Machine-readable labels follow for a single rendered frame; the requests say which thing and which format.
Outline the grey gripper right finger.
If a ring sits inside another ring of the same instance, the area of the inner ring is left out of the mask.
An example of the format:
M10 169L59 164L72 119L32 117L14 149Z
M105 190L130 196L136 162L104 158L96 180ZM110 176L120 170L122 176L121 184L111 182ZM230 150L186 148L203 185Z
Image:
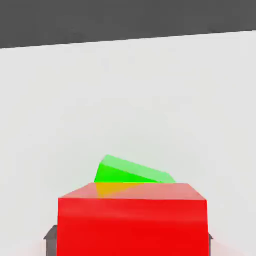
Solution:
M209 256L236 256L236 251L217 241L211 234L209 236Z

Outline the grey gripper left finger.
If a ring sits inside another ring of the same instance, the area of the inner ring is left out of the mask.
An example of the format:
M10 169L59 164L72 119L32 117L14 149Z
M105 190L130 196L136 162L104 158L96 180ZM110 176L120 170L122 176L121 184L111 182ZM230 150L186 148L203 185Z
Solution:
M37 256L57 256L57 228L55 224L37 246Z

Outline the small red cube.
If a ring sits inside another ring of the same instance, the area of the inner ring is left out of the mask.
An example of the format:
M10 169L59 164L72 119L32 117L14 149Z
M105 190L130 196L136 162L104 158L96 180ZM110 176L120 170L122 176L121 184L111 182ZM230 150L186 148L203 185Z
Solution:
M58 200L56 253L209 256L207 200L187 183L89 183Z

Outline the small green cube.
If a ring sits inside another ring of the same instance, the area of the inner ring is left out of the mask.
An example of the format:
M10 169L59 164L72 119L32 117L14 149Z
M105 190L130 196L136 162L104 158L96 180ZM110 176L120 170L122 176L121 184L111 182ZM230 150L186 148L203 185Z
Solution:
M167 172L106 155L99 163L95 183L175 183Z

